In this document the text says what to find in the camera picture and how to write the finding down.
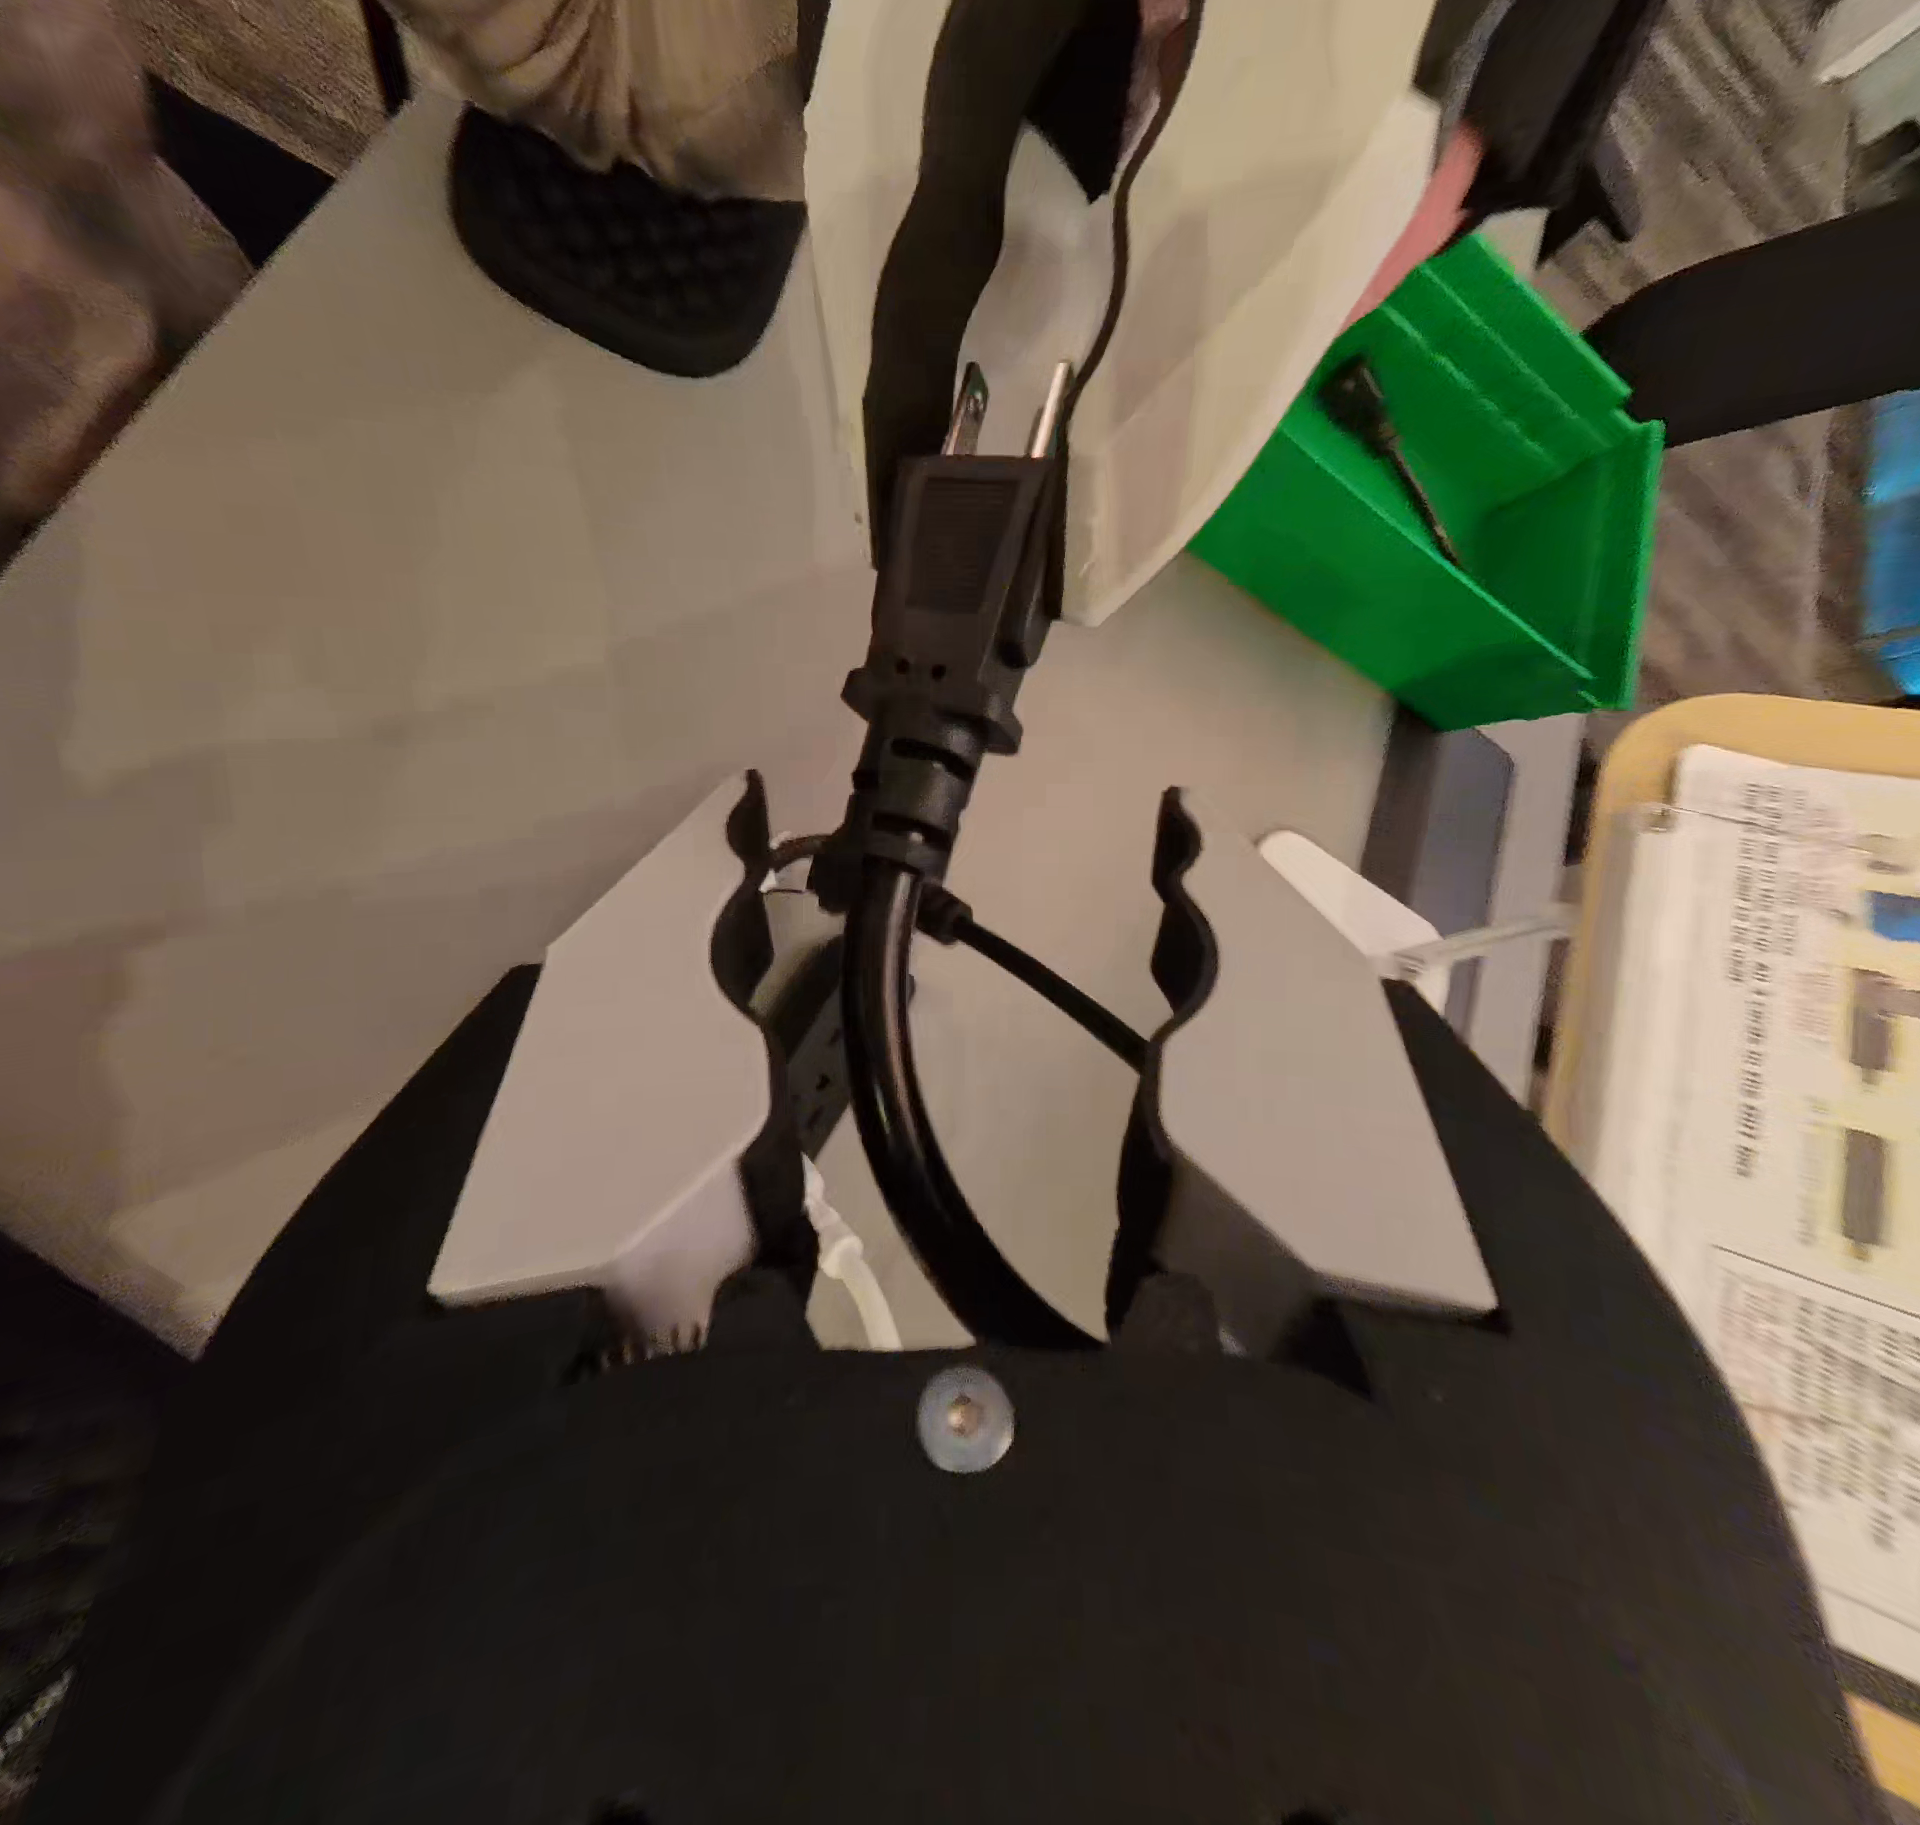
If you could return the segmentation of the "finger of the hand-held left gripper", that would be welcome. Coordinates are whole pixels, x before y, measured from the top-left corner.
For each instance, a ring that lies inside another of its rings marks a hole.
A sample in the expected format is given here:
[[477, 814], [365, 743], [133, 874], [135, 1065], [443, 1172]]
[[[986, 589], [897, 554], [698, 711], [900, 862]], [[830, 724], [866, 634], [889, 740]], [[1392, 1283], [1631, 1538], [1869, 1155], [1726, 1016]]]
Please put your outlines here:
[[1118, 569], [1094, 384], [1126, 273], [1129, 0], [828, 0], [803, 201], [840, 475], [867, 551], [965, 359], [1017, 450], [1067, 364], [1065, 565]]
[[1412, 84], [1436, 2], [1186, 0], [1068, 416], [1067, 623], [1186, 547], [1402, 237], [1442, 127]]

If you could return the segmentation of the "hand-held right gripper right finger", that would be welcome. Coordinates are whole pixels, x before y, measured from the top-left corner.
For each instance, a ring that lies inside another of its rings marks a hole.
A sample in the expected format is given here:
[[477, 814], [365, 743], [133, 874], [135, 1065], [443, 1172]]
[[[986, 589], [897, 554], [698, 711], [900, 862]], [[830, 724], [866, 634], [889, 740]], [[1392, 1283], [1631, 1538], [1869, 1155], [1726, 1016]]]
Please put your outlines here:
[[1169, 785], [1151, 882], [1148, 1039], [1121, 1146], [1105, 1324], [1194, 1283], [1223, 1336], [1288, 1336], [1325, 1297], [1498, 1306], [1391, 1004], [1436, 932], [1293, 830], [1250, 840]]

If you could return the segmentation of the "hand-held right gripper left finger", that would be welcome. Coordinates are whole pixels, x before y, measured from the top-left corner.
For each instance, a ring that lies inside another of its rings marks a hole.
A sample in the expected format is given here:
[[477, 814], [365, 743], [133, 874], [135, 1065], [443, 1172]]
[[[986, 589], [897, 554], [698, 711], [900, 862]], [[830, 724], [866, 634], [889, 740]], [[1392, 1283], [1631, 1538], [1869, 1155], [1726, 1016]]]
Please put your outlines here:
[[727, 776], [543, 949], [429, 1274], [438, 1303], [590, 1289], [709, 1308], [819, 1241], [777, 1040], [764, 784]]

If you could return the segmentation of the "black power strip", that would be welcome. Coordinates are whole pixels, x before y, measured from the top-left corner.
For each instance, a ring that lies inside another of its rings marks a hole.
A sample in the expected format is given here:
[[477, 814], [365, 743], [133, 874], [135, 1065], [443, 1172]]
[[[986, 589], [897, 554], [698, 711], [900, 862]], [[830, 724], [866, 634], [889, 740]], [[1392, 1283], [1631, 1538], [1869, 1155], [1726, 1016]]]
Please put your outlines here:
[[758, 1003], [780, 1048], [802, 1153], [819, 1161], [848, 1110], [842, 935], [833, 932], [792, 952], [769, 973]]

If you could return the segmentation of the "green plastic bin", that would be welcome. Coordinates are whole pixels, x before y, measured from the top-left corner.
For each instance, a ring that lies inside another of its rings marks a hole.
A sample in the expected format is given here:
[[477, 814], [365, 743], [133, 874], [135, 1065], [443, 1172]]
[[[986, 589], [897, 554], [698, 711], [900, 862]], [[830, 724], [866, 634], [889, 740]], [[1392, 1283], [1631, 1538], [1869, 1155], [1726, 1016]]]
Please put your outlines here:
[[[1315, 403], [1355, 352], [1391, 455]], [[1470, 234], [1339, 337], [1186, 548], [1436, 729], [1624, 709], [1664, 454], [1625, 400]]]

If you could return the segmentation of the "person's left forearm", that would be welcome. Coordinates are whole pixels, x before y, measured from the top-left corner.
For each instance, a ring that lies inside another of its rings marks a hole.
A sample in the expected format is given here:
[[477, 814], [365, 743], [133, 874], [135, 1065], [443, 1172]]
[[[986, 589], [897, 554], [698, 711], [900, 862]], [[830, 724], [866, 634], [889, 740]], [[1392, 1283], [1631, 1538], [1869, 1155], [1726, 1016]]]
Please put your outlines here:
[[803, 196], [798, 0], [379, 0], [467, 102], [590, 172]]

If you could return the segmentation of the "person's left hand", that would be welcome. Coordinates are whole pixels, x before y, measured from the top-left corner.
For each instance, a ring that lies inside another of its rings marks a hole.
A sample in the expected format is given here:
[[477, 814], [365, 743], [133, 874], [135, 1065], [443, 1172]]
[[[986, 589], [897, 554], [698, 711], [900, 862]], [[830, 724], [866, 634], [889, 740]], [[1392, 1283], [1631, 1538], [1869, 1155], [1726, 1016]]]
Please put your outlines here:
[[1471, 125], [1459, 125], [1442, 147], [1419, 205], [1342, 323], [1344, 329], [1375, 310], [1417, 266], [1457, 237], [1470, 218], [1470, 194], [1482, 156], [1480, 135]]

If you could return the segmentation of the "black upright panel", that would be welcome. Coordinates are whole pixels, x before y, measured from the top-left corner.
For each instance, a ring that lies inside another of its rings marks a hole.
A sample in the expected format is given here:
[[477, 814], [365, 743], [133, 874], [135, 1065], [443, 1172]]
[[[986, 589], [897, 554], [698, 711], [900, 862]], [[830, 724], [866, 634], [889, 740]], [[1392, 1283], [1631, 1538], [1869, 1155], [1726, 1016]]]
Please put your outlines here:
[[1669, 450], [1918, 385], [1918, 198], [1663, 276], [1583, 340]]

